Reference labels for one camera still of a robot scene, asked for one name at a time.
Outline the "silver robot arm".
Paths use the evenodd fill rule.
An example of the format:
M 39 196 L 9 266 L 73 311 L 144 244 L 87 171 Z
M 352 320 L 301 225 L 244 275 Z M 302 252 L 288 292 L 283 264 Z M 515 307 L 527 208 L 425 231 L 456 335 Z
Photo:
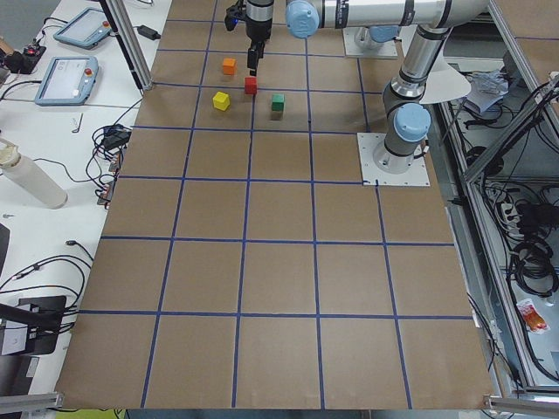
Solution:
M 397 25 L 360 27 L 354 35 L 354 41 L 362 49 L 374 50 L 394 40 L 399 31 Z
M 383 92 L 389 130 L 377 154 L 394 161 L 412 159 L 429 131 L 431 117 L 419 101 L 452 28 L 487 6 L 487 1 L 287 1 L 285 19 L 290 33 L 302 39 L 321 28 L 416 27 L 398 75 Z

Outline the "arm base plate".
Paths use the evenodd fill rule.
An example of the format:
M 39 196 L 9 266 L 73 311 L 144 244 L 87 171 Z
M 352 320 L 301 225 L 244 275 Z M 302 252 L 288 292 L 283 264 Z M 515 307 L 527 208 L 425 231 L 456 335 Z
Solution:
M 384 144 L 385 133 L 358 133 L 357 144 L 364 186 L 430 187 L 421 147 L 407 157 L 392 155 Z
M 348 27 L 343 30 L 345 54 L 351 58 L 396 59 L 399 27 Z

